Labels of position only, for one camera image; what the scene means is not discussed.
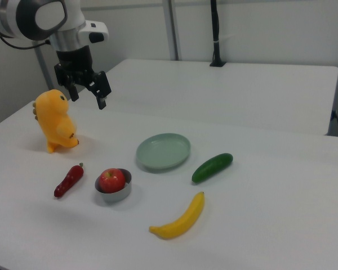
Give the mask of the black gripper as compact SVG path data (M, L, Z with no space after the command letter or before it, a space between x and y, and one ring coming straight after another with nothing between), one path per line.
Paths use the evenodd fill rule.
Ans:
M87 89L96 97L100 110L106 107L106 97L112 92L106 74L94 72L92 56L89 46L68 52L57 51L59 63L54 70L57 82L69 92L70 99L75 102L79 99L76 84L87 86Z

